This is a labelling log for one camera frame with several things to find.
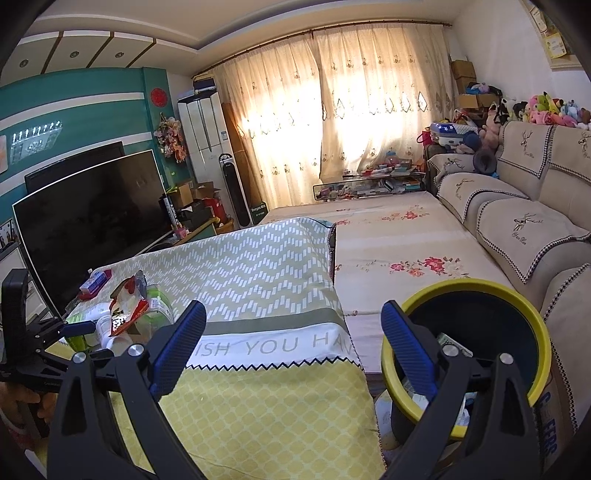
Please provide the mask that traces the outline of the black tower fan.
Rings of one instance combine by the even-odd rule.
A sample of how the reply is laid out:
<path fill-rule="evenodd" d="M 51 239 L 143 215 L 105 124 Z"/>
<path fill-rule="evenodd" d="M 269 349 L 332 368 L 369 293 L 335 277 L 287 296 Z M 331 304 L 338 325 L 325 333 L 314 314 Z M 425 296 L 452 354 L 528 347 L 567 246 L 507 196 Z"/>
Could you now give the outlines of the black tower fan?
<path fill-rule="evenodd" d="M 218 162 L 221 166 L 221 174 L 226 189 L 228 189 L 233 210 L 235 210 L 235 219 L 238 221 L 238 226 L 247 228 L 252 225 L 252 216 L 250 216 L 249 204 L 243 190 L 238 167 L 235 164 L 235 158 L 229 153 L 222 153 L 218 157 Z"/>

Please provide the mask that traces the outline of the low glass toy shelf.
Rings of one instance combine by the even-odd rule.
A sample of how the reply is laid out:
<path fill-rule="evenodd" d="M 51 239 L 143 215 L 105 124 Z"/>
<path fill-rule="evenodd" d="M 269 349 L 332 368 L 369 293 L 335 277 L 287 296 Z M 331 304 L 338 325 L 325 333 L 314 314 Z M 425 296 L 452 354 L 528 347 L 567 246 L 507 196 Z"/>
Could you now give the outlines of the low glass toy shelf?
<path fill-rule="evenodd" d="M 416 170 L 390 172 L 370 176 L 356 176 L 337 182 L 317 184 L 312 187 L 312 197 L 317 202 L 372 198 L 424 191 L 425 174 Z"/>

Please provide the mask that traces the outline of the green yellow patterned tablecloth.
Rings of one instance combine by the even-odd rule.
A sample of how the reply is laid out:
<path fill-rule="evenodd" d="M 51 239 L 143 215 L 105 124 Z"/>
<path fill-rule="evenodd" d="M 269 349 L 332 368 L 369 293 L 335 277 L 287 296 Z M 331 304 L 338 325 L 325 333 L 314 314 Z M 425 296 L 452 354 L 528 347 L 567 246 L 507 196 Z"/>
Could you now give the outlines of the green yellow patterned tablecloth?
<path fill-rule="evenodd" d="M 377 479 L 372 397 L 334 285 L 335 226 L 298 217 L 113 263 L 206 328 L 160 407 L 211 479 Z"/>

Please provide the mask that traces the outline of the framed floral picture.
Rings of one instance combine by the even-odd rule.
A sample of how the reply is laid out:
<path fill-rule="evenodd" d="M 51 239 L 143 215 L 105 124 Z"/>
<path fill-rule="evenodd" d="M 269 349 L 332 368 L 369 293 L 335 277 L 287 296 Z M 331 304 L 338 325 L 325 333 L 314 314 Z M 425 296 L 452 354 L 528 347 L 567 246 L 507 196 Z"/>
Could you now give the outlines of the framed floral picture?
<path fill-rule="evenodd" d="M 556 25 L 532 1 L 522 0 L 537 31 L 552 70 L 582 70 L 583 67 Z"/>

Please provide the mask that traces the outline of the stack of books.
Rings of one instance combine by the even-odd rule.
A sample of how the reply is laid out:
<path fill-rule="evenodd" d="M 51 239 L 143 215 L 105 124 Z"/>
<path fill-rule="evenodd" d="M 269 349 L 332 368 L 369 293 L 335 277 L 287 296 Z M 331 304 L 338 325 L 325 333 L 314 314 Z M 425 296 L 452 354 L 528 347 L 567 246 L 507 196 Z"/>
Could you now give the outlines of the stack of books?
<path fill-rule="evenodd" d="M 78 298 L 82 301 L 94 298 L 112 276 L 111 269 L 97 270 L 79 287 Z"/>

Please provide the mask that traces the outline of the large black television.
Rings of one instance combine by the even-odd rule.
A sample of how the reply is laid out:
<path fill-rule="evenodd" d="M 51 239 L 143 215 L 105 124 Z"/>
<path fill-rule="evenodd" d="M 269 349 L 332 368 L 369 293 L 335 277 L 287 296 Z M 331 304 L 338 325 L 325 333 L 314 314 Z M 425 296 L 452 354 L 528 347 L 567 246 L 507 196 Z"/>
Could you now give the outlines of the large black television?
<path fill-rule="evenodd" d="M 153 152 L 136 152 L 57 180 L 13 204 L 27 268 L 56 315 L 89 273 L 131 258 L 171 232 Z"/>

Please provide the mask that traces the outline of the yellow rimmed trash bin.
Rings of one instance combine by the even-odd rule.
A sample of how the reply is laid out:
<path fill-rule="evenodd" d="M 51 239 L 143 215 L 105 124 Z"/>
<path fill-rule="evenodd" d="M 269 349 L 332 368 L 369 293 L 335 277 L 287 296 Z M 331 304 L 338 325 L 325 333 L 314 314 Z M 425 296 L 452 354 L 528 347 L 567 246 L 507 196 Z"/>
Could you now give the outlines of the yellow rimmed trash bin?
<path fill-rule="evenodd" d="M 406 300 L 402 309 L 413 323 L 426 327 L 439 343 L 457 344 L 471 356 L 493 360 L 512 355 L 534 406 L 545 388 L 551 365 L 551 342 L 541 314 L 515 290 L 481 279 L 439 282 Z M 391 427 L 403 444 L 421 419 L 427 403 L 405 388 L 406 374 L 383 339 L 381 366 L 392 398 Z"/>

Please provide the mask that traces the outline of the red snack bag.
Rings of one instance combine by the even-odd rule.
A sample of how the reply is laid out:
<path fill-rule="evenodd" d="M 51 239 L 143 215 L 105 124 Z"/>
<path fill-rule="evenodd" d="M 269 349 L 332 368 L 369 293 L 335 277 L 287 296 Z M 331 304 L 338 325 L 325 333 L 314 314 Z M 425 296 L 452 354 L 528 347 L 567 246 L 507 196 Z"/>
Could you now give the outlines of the red snack bag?
<path fill-rule="evenodd" d="M 110 294 L 110 334 L 126 331 L 149 306 L 147 281 L 142 270 L 122 280 Z"/>

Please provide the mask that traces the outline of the beige sectional sofa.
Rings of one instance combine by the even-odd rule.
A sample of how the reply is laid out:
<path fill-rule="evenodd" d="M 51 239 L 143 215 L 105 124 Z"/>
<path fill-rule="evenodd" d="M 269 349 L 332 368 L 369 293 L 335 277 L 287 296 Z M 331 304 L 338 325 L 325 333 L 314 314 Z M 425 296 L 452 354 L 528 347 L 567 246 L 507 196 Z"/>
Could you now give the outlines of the beige sectional sofa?
<path fill-rule="evenodd" d="M 430 187 L 540 312 L 550 376 L 537 403 L 544 466 L 589 429 L 590 133 L 510 122 L 492 175 L 472 156 L 428 161 Z"/>

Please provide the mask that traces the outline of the white standing air conditioner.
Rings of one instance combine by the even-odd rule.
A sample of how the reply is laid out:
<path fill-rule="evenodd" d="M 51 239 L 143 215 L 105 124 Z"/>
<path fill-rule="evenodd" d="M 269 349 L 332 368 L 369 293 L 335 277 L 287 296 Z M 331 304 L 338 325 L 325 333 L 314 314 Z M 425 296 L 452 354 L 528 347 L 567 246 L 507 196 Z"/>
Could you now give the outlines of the white standing air conditioner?
<path fill-rule="evenodd" d="M 233 158 L 235 154 L 217 89 L 211 86 L 196 90 L 193 95 L 180 99 L 177 107 L 195 178 L 199 183 L 213 183 L 226 214 L 240 228 L 218 162 L 222 153 L 229 153 Z"/>

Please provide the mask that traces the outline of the pile of plush toys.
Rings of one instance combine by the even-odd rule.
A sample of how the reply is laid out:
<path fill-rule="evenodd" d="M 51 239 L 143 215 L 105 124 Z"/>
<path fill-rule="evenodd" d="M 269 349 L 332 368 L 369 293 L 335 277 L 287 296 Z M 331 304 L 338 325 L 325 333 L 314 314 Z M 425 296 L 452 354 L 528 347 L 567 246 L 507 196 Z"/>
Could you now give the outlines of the pile of plush toys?
<path fill-rule="evenodd" d="M 590 138 L 590 111 L 553 98 L 548 93 L 517 102 L 500 97 L 489 105 L 486 121 L 478 126 L 467 112 L 458 110 L 453 122 L 435 122 L 425 134 L 431 140 L 424 149 L 426 171 L 435 183 L 451 173 L 476 172 L 496 177 L 507 126 L 511 123 L 577 128 L 582 140 Z"/>

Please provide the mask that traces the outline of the cream embroidered curtains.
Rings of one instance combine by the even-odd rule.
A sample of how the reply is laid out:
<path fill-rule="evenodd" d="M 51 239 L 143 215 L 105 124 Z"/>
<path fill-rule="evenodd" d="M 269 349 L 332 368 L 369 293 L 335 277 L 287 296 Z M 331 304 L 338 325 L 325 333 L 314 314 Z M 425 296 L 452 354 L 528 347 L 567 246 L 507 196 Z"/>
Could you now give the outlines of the cream embroidered curtains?
<path fill-rule="evenodd" d="M 418 136 L 455 100 L 447 30 L 370 23 L 252 49 L 213 70 L 245 146 L 252 192 L 270 208 L 378 165 L 420 162 Z"/>

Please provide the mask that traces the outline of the floral beige floor mat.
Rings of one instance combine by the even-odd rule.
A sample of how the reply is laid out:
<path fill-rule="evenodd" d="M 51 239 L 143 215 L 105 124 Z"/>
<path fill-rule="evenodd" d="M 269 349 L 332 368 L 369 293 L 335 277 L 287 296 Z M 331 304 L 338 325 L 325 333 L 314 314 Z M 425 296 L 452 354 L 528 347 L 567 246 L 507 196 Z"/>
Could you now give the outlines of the floral beige floor mat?
<path fill-rule="evenodd" d="M 434 196 L 389 197 L 277 208 L 266 222 L 310 217 L 335 224 L 335 290 L 363 370 L 380 372 L 380 311 L 444 280 L 507 285 L 500 267 Z"/>

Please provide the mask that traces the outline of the teal yellow tv cabinet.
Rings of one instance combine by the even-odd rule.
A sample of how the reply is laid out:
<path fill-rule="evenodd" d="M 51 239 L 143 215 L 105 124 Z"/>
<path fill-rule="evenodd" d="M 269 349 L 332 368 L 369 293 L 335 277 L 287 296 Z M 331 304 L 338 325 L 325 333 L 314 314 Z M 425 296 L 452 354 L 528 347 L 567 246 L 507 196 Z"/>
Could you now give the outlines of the teal yellow tv cabinet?
<path fill-rule="evenodd" d="M 173 246 L 179 246 L 233 231 L 235 231 L 235 223 L 233 223 L 232 219 L 228 219 L 226 223 L 216 224 L 214 218 L 211 218 L 197 229 L 191 231 L 183 239 L 174 242 Z"/>

